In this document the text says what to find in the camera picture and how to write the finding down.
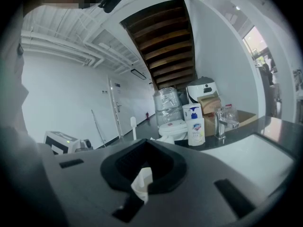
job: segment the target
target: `ceiling light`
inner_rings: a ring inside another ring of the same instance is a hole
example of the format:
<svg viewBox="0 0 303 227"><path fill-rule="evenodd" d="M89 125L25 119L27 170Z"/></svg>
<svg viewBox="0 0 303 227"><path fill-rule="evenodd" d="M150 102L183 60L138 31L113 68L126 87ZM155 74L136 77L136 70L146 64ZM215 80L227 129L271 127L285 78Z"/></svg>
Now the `ceiling light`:
<svg viewBox="0 0 303 227"><path fill-rule="evenodd" d="M138 72L136 69L132 69L131 73L133 73L134 75L136 75L137 77L141 78L142 80L146 79L146 76L142 75L140 72Z"/></svg>

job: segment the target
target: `faucet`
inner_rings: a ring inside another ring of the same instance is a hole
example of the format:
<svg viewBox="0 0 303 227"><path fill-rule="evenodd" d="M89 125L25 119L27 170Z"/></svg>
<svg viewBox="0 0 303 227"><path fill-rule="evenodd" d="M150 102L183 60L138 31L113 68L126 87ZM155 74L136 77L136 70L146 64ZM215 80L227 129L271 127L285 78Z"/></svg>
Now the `faucet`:
<svg viewBox="0 0 303 227"><path fill-rule="evenodd" d="M239 122L224 117L225 108L217 108L214 113L215 137L219 140L225 138L225 127L236 129Z"/></svg>

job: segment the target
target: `white box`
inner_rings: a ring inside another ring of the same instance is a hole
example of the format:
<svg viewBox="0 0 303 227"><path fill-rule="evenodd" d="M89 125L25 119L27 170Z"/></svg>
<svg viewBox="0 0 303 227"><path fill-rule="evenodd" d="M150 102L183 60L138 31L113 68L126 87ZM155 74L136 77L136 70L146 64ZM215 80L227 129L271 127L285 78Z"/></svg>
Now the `white box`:
<svg viewBox="0 0 303 227"><path fill-rule="evenodd" d="M182 106L183 108L183 115L184 115L184 120L187 121L191 119L191 114L196 113L198 116L198 119L203 118L202 116L202 109L200 104L186 104Z"/></svg>

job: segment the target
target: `white wall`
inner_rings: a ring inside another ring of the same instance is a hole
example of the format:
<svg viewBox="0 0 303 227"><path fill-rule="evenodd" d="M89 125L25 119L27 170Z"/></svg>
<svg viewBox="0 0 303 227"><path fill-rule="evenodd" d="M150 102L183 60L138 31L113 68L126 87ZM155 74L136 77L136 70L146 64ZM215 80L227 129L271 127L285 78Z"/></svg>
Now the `white wall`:
<svg viewBox="0 0 303 227"><path fill-rule="evenodd" d="M301 53L291 37L287 38L285 26L282 29L271 19L265 17L258 8L247 0L232 0L238 5L261 33L273 56L279 73L279 84L282 99L282 120L295 122L296 96L293 68L300 63Z"/></svg>
<svg viewBox="0 0 303 227"><path fill-rule="evenodd" d="M242 39L217 10L185 0L195 41L198 77L215 80L222 104L265 115L263 85Z"/></svg>
<svg viewBox="0 0 303 227"><path fill-rule="evenodd" d="M94 147L99 147L102 141L91 109L103 139L108 142L118 136L109 94L102 94L102 90L108 91L107 76L113 75L110 71L38 53L25 52L24 59L22 82L29 94L22 108L28 133L37 142L43 142L45 131L62 131L90 139ZM130 98L140 123L147 111L154 113L148 82L131 73L120 78L128 81L133 90Z"/></svg>

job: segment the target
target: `door handle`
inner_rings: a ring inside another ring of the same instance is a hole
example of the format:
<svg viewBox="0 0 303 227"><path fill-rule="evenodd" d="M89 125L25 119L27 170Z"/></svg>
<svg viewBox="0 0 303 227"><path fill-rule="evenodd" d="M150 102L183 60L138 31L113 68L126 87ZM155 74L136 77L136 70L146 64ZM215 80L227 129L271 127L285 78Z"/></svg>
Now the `door handle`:
<svg viewBox="0 0 303 227"><path fill-rule="evenodd" d="M116 102L116 104L117 104L117 109L118 109L118 113L119 113L119 112L120 112L120 107L121 107L122 105L119 105L118 102Z"/></svg>

